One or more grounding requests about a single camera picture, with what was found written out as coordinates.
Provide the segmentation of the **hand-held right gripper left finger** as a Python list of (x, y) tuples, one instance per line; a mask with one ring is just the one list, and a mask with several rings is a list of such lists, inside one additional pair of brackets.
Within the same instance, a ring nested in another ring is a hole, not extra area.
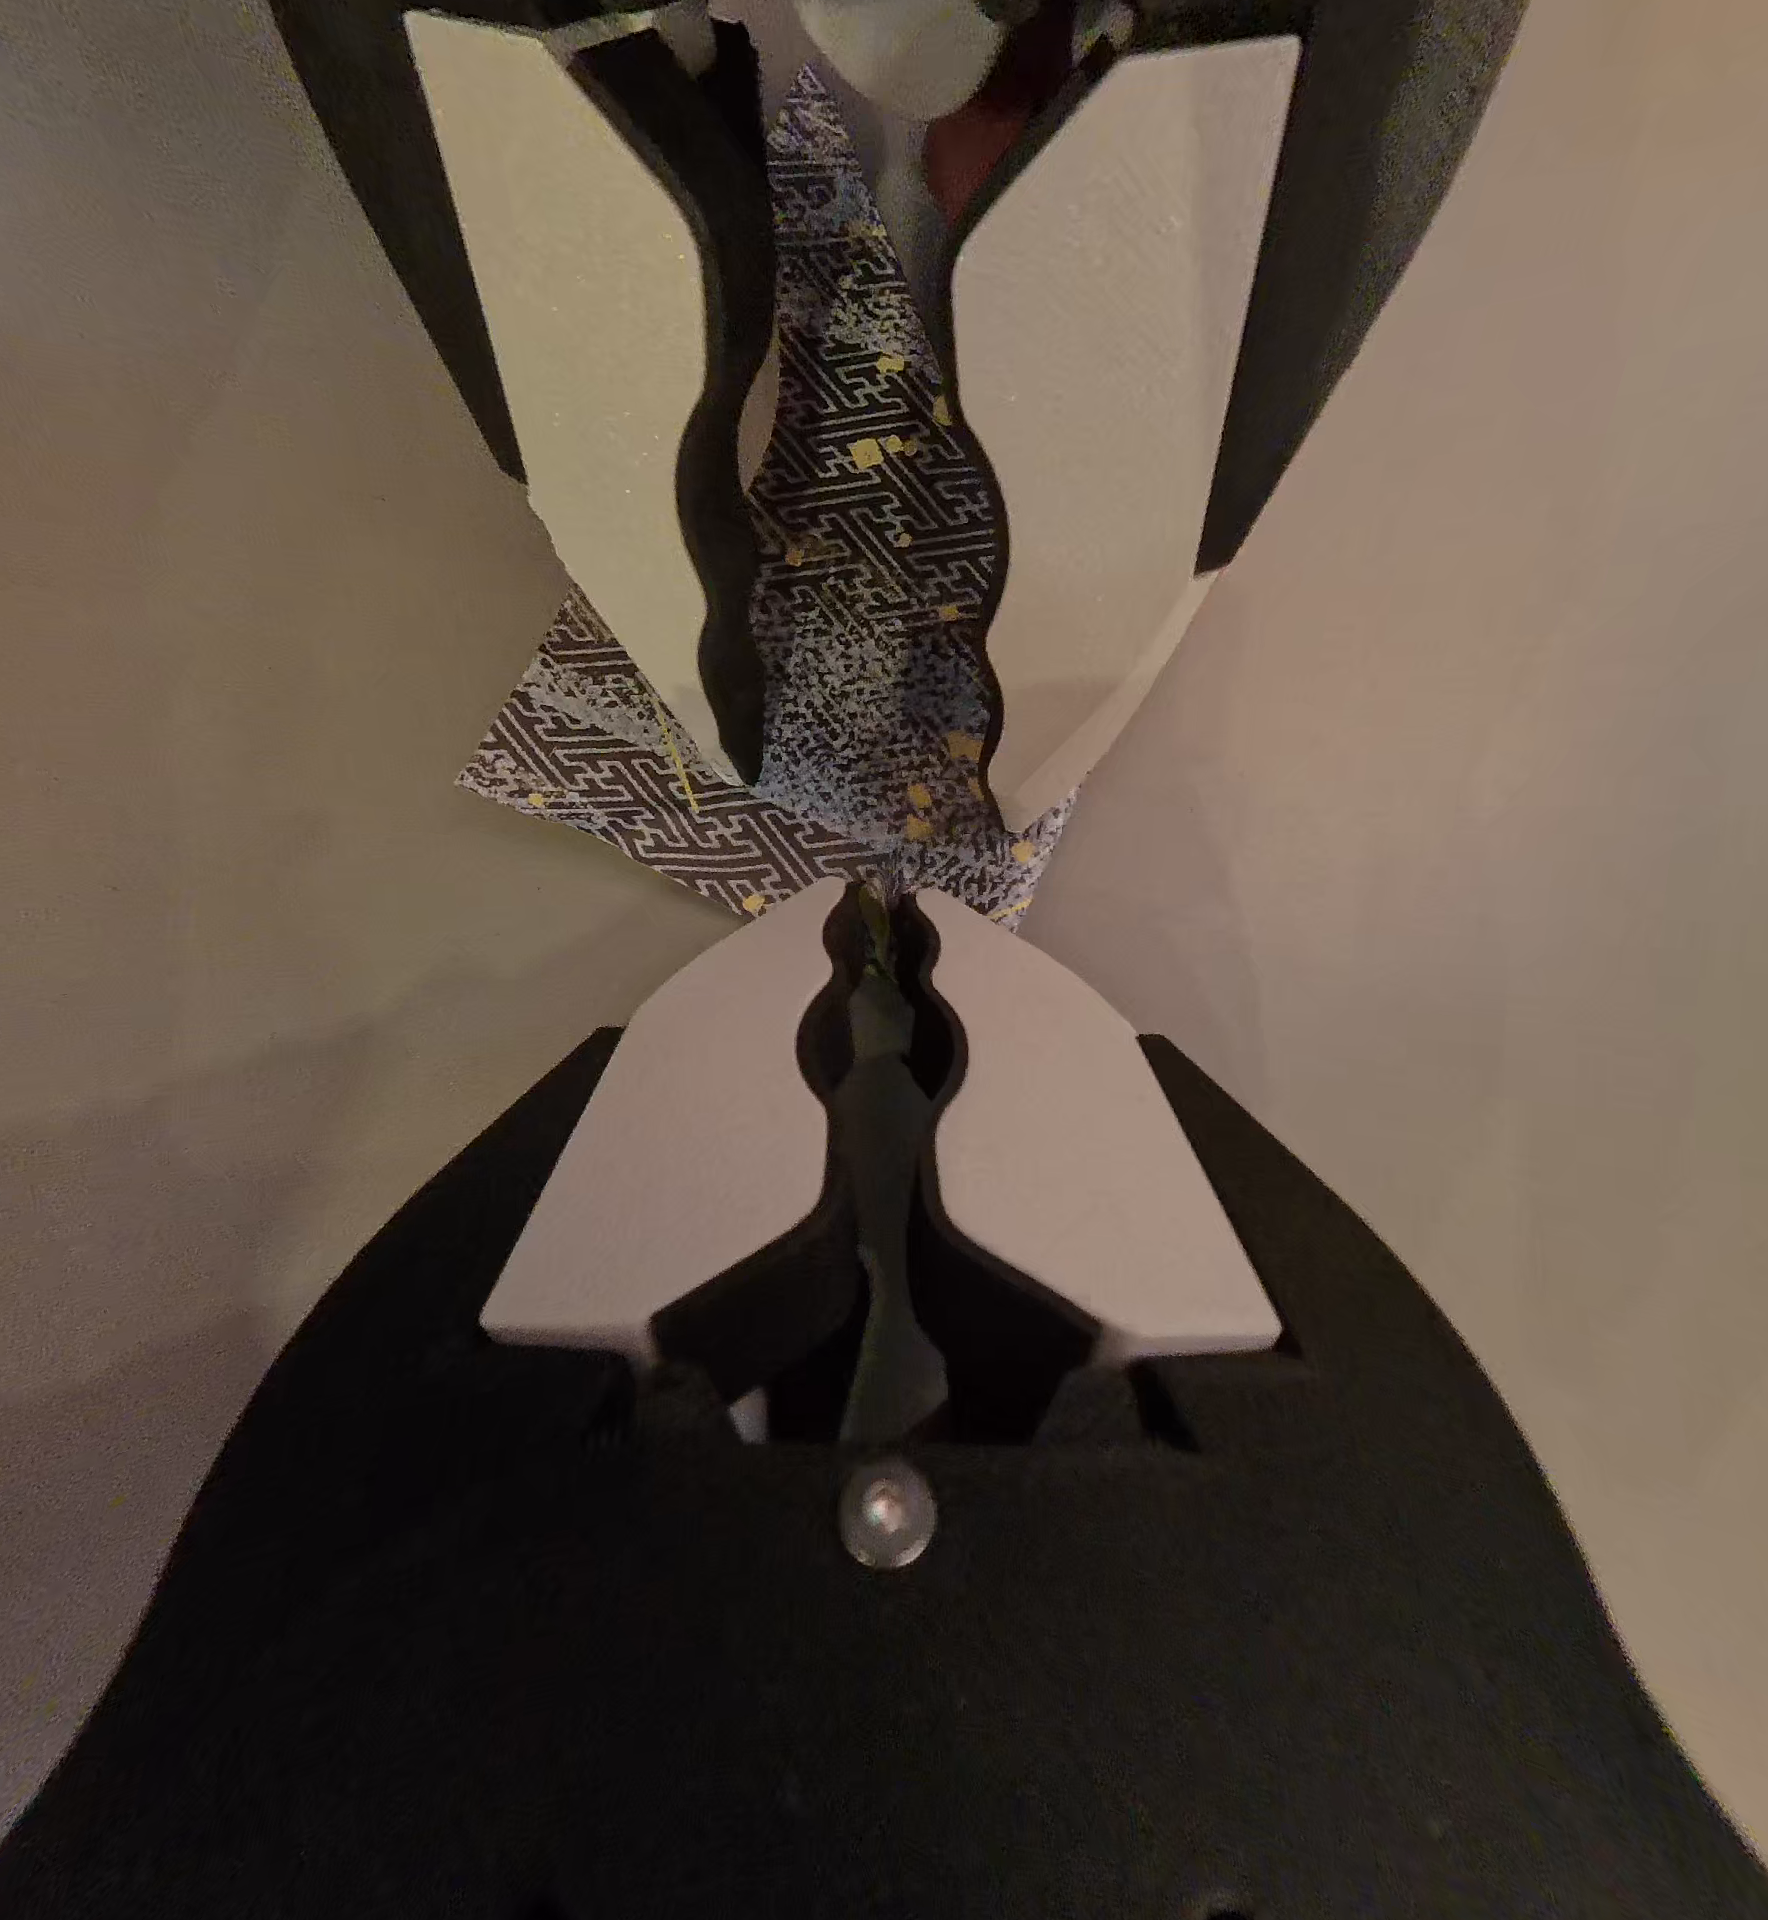
[(867, 1309), (835, 1096), (867, 959), (813, 883), (621, 1032), (482, 1305), (508, 1346), (696, 1371), (751, 1442), (831, 1437)]

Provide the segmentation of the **dark patterned origami paper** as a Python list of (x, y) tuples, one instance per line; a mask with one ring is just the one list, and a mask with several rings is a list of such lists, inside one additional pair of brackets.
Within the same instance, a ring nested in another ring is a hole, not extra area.
[(582, 588), (564, 605), (462, 783), (587, 828), (751, 921), (813, 883), (855, 883), (867, 959), (835, 1096), (858, 1204), (867, 1309), (836, 1385), (892, 1370), (876, 1352), (877, 1238), (897, 1241), (897, 1325), (938, 1370), (897, 1435), (938, 1419), (943, 1370), (908, 1293), (908, 1204), (932, 1105), (910, 1070), (913, 1006), (892, 916), (941, 889), (1016, 931), (1072, 800), (1002, 828), (980, 781), (991, 722), (968, 648), (993, 572), (993, 496), (948, 417), (936, 354), (836, 94), (803, 66), (769, 129), (776, 201), (776, 438), (753, 479), (753, 635), (769, 669), (751, 787), (698, 764)]

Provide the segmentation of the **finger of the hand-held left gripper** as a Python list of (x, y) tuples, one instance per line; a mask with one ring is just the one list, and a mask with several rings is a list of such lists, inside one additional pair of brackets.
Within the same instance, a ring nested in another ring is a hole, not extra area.
[(1207, 596), (1204, 518), (1301, 41), (1093, 55), (948, 268), (951, 387), (1006, 561), (984, 621), (1006, 824), (1065, 804)]
[(572, 583), (737, 786), (761, 781), (751, 488), (776, 426), (761, 55), (709, 4), (405, 15), (529, 499)]

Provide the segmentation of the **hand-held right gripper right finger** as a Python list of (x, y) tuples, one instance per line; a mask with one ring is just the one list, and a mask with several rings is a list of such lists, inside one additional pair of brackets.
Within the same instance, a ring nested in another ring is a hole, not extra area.
[(932, 1105), (908, 1293), (938, 1433), (1028, 1442), (1085, 1370), (1271, 1353), (1280, 1310), (1131, 1019), (941, 889), (892, 916)]

